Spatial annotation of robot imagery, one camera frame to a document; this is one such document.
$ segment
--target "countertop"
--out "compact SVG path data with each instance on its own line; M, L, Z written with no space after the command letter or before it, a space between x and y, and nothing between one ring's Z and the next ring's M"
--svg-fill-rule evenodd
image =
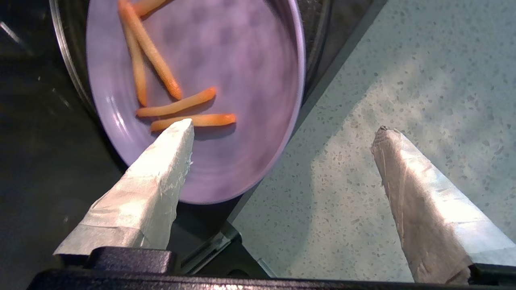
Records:
M515 240L515 9L389 0L236 216L253 257L279 277L412 281L369 150L381 125Z

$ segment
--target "purple plate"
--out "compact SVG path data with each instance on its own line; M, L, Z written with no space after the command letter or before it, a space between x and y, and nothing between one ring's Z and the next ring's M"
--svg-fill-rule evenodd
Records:
M237 123L196 128L192 167L180 200L213 204L258 183L285 148L304 84L304 39L295 0L174 0L144 25L188 97L210 86L203 114L235 113ZM93 99L122 159L132 164L156 135L138 108L117 0L91 0L86 32ZM147 69L149 106L171 102Z

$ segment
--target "orange carrot stick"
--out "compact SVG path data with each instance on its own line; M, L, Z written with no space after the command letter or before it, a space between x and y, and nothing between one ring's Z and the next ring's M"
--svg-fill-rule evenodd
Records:
M136 40L141 46L141 49L151 61L154 69L162 79L168 92L174 98L180 100L182 98L182 93L179 84L172 75L172 72L163 59L163 56L161 56L151 38L145 31L141 19L134 11L133 5L131 5L127 0L118 0L118 3L122 14L122 19L127 23L131 31L134 33Z
M192 119L192 123L196 127L224 126L236 122L235 114L193 115L154 121L151 124L151 131L165 130L173 123L184 119Z
M147 15L149 12L154 11L159 6L163 5L167 0L140 0L136 2L133 7L136 14L139 16Z
M184 109L188 109L190 107L205 103L213 99L216 93L217 90L214 87L211 87L198 94L195 94L188 98L184 98L170 105L161 107L140 108L136 110L136 115L139 117L157 117L173 114L175 112L179 112Z
M142 106L147 106L147 81L145 79L145 63L141 54L140 46L134 38L133 32L128 28L127 24L122 22L124 28L125 40L131 55L133 63L134 84L136 86L136 96Z

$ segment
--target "carrot stick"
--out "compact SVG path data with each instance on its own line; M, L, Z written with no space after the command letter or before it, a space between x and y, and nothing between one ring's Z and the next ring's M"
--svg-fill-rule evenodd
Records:
M145 16L149 12L156 10L159 6L163 5L167 0L140 0L136 2L133 7L136 14L139 16Z
M127 23L131 31L134 33L136 40L141 46L141 49L151 61L154 69L162 79L168 92L174 98L180 100L182 98L181 89L174 76L172 75L172 72L170 71L167 63L145 31L141 19L134 11L133 5L131 5L127 0L118 0L118 3L122 14L122 19Z
M133 32L128 28L127 24L122 22L124 28L125 40L129 47L129 54L133 63L134 84L136 85L136 96L142 106L147 106L147 81L145 79L145 63L141 54L140 46L134 38Z
M192 119L192 123L196 127L224 126L236 122L235 114L193 115L154 121L151 124L151 131L165 130L173 123L184 119Z
M188 109L190 107L205 103L213 99L216 93L217 90L214 87L211 87L198 94L195 94L188 98L184 98L170 105L161 107L140 108L136 110L136 115L139 117L156 117L173 114L175 112L179 112L184 109Z

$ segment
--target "speckled countertop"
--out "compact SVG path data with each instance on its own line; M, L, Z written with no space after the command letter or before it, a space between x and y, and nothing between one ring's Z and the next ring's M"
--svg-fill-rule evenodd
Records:
M389 0L234 221L280 277L411 281L369 147L395 127L516 240L516 2Z

